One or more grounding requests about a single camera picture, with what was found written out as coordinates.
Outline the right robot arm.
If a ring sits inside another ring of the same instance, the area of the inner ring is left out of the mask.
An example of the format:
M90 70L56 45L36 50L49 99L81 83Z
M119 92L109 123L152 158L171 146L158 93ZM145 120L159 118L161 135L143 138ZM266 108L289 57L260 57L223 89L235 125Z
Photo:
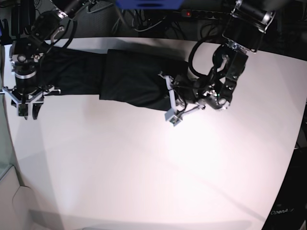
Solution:
M16 85L12 89L2 87L0 93L11 100L19 117L32 117L36 120L44 97L53 92L61 92L42 81L43 61L58 42L56 35L65 30L61 22L66 18L73 21L73 30L63 46L66 49L76 32L76 16L91 3L90 0L54 0L54 9L38 16L31 26L29 36L23 41L13 42L10 63Z

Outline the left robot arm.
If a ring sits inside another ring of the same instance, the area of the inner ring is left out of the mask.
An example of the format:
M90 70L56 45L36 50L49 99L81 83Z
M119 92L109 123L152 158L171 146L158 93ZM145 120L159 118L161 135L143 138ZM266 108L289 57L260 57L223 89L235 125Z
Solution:
M175 77L161 72L169 93L170 109L165 120L176 126L183 116L205 109L225 110L229 107L240 75L245 70L248 52L256 53L263 36L276 15L266 11L254 0L237 0L230 19L222 33L225 42L213 54L213 66L207 75L193 67L193 59L198 48L205 42L199 40L188 58L188 68L195 76Z

